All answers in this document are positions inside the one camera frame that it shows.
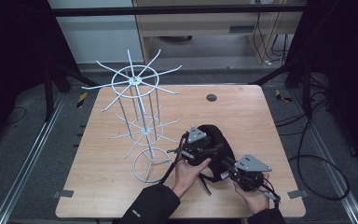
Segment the wooden table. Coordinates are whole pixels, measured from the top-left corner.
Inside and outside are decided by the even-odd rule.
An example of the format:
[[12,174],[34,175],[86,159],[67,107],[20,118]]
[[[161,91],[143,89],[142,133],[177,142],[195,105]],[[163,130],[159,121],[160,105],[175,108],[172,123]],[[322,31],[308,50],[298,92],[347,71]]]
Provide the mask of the wooden table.
[[[285,217],[305,215],[302,199],[292,200],[288,197],[287,192],[296,190],[297,185],[260,87],[218,85],[161,88],[180,92],[169,94],[166,91],[158,91],[159,104],[162,105],[160,121],[169,123],[180,119],[164,126],[164,137],[179,141],[191,126],[216,125],[228,140],[237,160],[250,153],[272,168],[269,180],[282,197],[282,214]],[[208,94],[215,94],[217,100],[208,101]],[[128,132],[126,122],[117,117],[122,116],[118,102],[107,111],[101,112],[115,97],[112,88],[103,88],[98,94],[64,186],[64,189],[73,190],[74,195],[72,198],[60,198],[56,210],[58,217],[122,217],[140,191],[151,185],[141,182],[132,172],[134,158],[147,147],[136,147],[130,156],[123,160],[134,145],[133,142],[129,137],[108,138]],[[122,100],[122,103],[124,108],[132,106],[132,100],[129,99]],[[165,138],[153,145],[166,150],[177,146],[177,143]],[[165,174],[168,165],[162,165],[153,166],[151,174]],[[211,174],[209,169],[204,173]],[[172,187],[173,183],[174,172],[165,185]],[[235,193],[230,179],[214,184],[207,181],[207,184],[212,192],[211,196],[197,180],[172,217],[250,216],[244,201]]]

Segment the black jacket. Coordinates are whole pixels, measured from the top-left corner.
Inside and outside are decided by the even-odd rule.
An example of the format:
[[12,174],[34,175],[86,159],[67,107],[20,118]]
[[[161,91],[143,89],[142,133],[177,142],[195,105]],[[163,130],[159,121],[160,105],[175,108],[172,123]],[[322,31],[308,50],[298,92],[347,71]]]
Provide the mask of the black jacket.
[[[142,190],[124,214],[120,224],[163,224],[179,206],[180,200],[164,185],[153,185]],[[286,223],[279,209],[266,209],[248,218],[249,224]]]

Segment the floor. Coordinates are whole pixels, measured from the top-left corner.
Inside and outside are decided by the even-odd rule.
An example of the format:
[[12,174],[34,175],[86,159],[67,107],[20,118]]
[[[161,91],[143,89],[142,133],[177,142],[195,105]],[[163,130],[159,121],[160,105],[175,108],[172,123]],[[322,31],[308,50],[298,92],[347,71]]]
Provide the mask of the floor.
[[[275,48],[281,48],[281,43],[282,40],[278,41]],[[246,38],[236,35],[193,36],[189,41],[182,37],[155,38],[152,54],[159,49],[161,54],[153,67],[166,70],[173,69],[178,64],[183,66],[178,73],[163,76],[161,84],[243,84],[255,81],[281,66],[280,60],[272,65],[258,64],[250,45]],[[321,74],[313,75],[324,80]],[[109,82],[111,78],[111,74],[104,71],[85,76],[101,84]],[[305,118],[301,117],[293,123],[281,126],[302,114],[301,86],[287,90],[282,85],[284,78],[285,74],[274,78],[263,86],[263,91],[287,158],[293,158],[299,150],[301,154],[326,158],[345,174],[351,185],[350,194],[344,200],[326,200],[325,197],[336,198],[346,190],[342,175],[320,159],[301,159],[301,174],[304,181],[314,189],[312,191],[301,180],[296,161],[290,161],[299,189],[306,190],[310,196],[303,199],[307,214],[302,218],[287,218],[286,221],[358,223],[358,158],[351,155],[345,135],[322,94],[315,94],[313,97],[313,120],[303,138],[302,132],[307,122]],[[61,102],[56,105],[60,108],[60,113],[51,127],[48,127],[46,139],[38,138],[41,130],[46,130],[43,86],[19,95],[16,107],[0,133],[0,208],[7,209],[7,220],[10,223],[97,223],[94,218],[57,218],[55,207],[58,199],[51,197],[55,190],[63,188],[97,95],[97,91],[89,91],[85,103],[77,108],[80,94],[84,92],[80,88],[83,84],[72,78],[69,81],[72,85],[70,92],[58,93],[55,90],[55,100],[57,103]],[[280,91],[282,98],[277,98],[276,90]],[[34,160],[29,163],[31,169],[29,173],[25,173],[26,181],[17,186],[18,194],[14,194],[13,206],[2,207],[1,205],[6,204],[4,201],[7,194],[16,191],[12,188],[13,183],[19,181],[16,176],[23,171],[21,167],[24,162],[29,161],[30,150],[35,147],[35,142],[40,148],[33,154]],[[112,220],[101,218],[98,221],[110,223]],[[188,220],[183,223],[203,223],[202,221],[218,223],[218,220]]]

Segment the white wall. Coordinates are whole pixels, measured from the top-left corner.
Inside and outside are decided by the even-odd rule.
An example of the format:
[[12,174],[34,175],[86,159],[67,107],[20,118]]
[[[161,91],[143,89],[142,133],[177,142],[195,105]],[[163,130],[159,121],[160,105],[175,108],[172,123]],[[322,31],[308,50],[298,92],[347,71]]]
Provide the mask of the white wall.
[[[131,0],[48,0],[52,8],[132,7]],[[134,16],[60,17],[63,35],[77,63],[142,63]]]

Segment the gray carpet floor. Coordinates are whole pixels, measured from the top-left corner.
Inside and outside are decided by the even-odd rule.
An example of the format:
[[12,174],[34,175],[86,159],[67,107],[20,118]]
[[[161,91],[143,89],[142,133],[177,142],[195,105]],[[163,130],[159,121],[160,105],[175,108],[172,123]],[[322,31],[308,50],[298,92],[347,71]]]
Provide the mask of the gray carpet floor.
[[[165,50],[162,40],[157,40],[157,49]],[[172,69],[173,61],[168,62],[171,54],[161,55],[161,61],[156,61],[159,70]],[[199,63],[191,65],[188,60],[180,60],[182,56],[174,57],[177,63],[188,64],[187,69],[178,73],[164,76],[160,80],[160,84],[214,84],[214,83],[247,83],[254,81],[266,75],[273,67],[262,65],[255,68],[240,67],[236,65],[227,65],[220,63],[216,67],[202,67],[203,64],[210,64],[212,58],[199,58]],[[108,83],[110,74],[92,73],[85,76],[96,81],[97,83]],[[268,106],[274,120],[287,119],[301,113],[296,102],[288,103],[276,99],[275,91],[280,89],[283,97],[294,98],[294,93],[301,91],[301,88],[294,90],[286,90],[279,88],[280,78],[272,80],[272,84],[276,88],[263,89]],[[64,95],[61,113],[54,123],[47,142],[37,160],[37,163],[29,176],[24,190],[14,207],[10,222],[13,223],[53,223],[53,222],[90,222],[95,223],[91,219],[61,219],[55,216],[55,208],[58,199],[51,198],[54,190],[61,190],[68,176],[72,162],[74,160],[77,147],[81,140],[81,134],[84,131],[84,125],[87,124],[90,111],[97,96],[97,91],[89,91],[85,103],[81,108],[76,108],[76,104],[83,90],[80,89],[82,83],[75,79],[68,78],[72,89],[68,93],[58,93],[55,90],[55,98],[59,94]],[[314,104],[324,100],[322,95],[315,96]],[[358,157],[353,157],[349,150],[349,143],[343,135],[339,124],[334,115],[328,111],[328,105],[324,105],[313,113],[312,124],[316,127],[324,140],[325,146],[328,148],[334,163],[346,175],[351,184],[351,192],[358,202]],[[18,171],[22,167],[34,140],[40,132],[46,113],[44,87],[43,85],[32,88],[23,92],[18,96],[16,108],[7,119],[6,125],[0,132],[0,204],[5,199],[6,194],[10,190],[11,184],[15,180]],[[303,131],[305,120],[300,119],[290,125],[278,128],[281,134],[282,145],[290,159],[297,154],[300,144],[300,132]],[[315,143],[310,136],[310,132],[306,132],[302,144],[301,152],[303,154],[318,155]],[[312,186],[317,192],[324,195],[336,197],[337,193],[332,185],[330,176],[326,172],[326,165],[322,161],[313,159],[301,159],[301,172],[306,182]],[[300,189],[306,189],[300,180],[297,172],[296,162],[290,162],[295,179]],[[310,192],[310,196],[304,198],[307,214],[302,218],[287,219],[288,223],[352,223],[347,214],[346,207],[341,201],[328,201],[314,193]],[[101,219],[101,222],[111,222],[109,219]],[[219,223],[219,220],[188,220],[183,223]]]

